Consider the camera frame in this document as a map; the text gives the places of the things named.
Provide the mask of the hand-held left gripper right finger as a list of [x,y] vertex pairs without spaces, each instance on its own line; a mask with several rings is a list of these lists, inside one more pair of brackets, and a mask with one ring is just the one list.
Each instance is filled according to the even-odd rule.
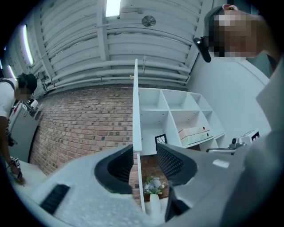
[[169,182],[164,227],[225,227],[225,206],[244,170],[247,149],[234,155],[157,145]]

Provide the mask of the white upright support panel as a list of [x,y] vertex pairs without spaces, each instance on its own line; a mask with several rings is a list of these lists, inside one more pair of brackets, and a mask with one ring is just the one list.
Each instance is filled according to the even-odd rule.
[[143,182],[142,182],[142,169],[141,169],[140,153],[136,153],[136,155],[137,155],[138,181],[139,181],[139,192],[140,192],[141,208],[144,211],[144,213],[146,213],[145,201],[144,201],[144,191],[143,191]]

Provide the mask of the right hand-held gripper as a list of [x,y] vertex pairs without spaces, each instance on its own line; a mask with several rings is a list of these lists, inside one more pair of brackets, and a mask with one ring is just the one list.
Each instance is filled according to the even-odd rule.
[[229,148],[217,148],[217,149],[207,149],[207,153],[217,153],[217,154],[226,154],[226,155],[234,155],[235,149],[252,144],[254,140],[260,137],[259,131],[252,130],[240,137],[236,137],[232,139],[231,144],[229,145]]

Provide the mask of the pale artificial flower bouquet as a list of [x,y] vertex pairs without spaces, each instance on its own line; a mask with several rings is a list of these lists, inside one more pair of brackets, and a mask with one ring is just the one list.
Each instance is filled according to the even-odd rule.
[[165,187],[165,182],[161,182],[159,177],[149,176],[143,184],[143,192],[149,195],[161,195]]

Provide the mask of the white cubby shelf unit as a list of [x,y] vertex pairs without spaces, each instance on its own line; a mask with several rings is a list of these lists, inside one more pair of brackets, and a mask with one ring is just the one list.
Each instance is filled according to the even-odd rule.
[[[167,144],[201,151],[226,148],[219,118],[201,94],[167,89],[138,88],[142,136],[141,156],[155,155],[155,137],[166,134]],[[204,126],[210,131],[180,139],[185,128]]]

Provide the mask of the white side table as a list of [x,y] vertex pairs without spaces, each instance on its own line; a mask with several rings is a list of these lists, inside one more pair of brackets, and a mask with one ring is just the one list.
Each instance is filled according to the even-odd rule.
[[20,161],[20,168],[25,179],[25,184],[21,185],[17,183],[15,178],[12,177],[10,168],[8,168],[7,173],[11,184],[17,193],[31,195],[33,191],[46,180],[47,176],[34,164]]

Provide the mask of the white ceiling pipe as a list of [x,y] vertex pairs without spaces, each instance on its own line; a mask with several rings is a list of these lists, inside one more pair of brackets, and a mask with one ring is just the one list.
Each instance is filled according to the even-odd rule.
[[[60,74],[57,74],[56,76],[65,76],[65,75],[81,72],[81,71],[84,71],[84,70],[101,68],[101,67],[134,66],[134,64],[135,64],[135,60],[111,60],[111,61],[105,61],[105,62],[99,62],[99,63],[90,63],[90,64],[87,64],[87,65],[78,66],[78,67],[73,68],[73,69],[65,70],[65,71],[61,72]],[[147,66],[147,67],[165,68],[165,69],[176,70],[176,71],[181,70],[181,71],[188,72],[188,73],[191,72],[191,70],[187,67],[175,66],[175,65],[146,61],[146,60],[138,60],[138,65],[139,66]]]
[[[56,88],[61,88],[64,86],[71,86],[71,85],[77,85],[77,84],[83,84],[83,83],[95,83],[95,82],[108,82],[108,81],[118,81],[118,80],[132,80],[134,79],[134,76],[128,76],[128,77],[103,77],[103,78],[94,78],[94,79],[86,79],[82,81],[75,81],[75,82],[67,82],[61,85],[50,85],[47,89],[53,90]],[[155,78],[155,77],[139,77],[138,80],[150,80],[150,81],[162,81],[162,82],[171,82],[171,83],[181,83],[186,84],[185,81],[180,80],[174,80],[174,79],[166,79],[166,78]]]

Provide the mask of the round metal ceiling fixture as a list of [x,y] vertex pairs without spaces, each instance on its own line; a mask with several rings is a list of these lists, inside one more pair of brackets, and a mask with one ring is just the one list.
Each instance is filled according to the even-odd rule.
[[145,27],[153,27],[156,25],[156,19],[153,16],[145,16],[142,18],[142,25]]

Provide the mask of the white ceramic vase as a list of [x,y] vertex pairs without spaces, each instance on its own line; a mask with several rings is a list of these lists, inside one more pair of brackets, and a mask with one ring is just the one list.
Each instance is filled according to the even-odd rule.
[[150,194],[150,211],[152,215],[158,215],[162,211],[158,194]]

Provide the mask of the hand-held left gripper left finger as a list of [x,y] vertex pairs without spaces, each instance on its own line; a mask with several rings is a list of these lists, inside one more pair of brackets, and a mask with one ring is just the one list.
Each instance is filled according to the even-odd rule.
[[129,185],[133,146],[83,156],[51,174],[24,205],[45,227],[153,227]]

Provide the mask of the white glass-panel cabinet door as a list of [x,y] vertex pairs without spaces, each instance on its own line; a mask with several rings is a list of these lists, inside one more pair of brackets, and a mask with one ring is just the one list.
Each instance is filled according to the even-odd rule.
[[138,60],[134,63],[133,76],[133,150],[137,153],[142,151],[142,136],[140,124],[140,106],[139,106],[139,89],[138,89]]

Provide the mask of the black picture frame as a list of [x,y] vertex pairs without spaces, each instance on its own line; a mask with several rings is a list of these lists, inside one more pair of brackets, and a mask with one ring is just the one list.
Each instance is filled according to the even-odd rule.
[[158,135],[155,137],[155,148],[158,150],[158,144],[167,144],[166,134]]

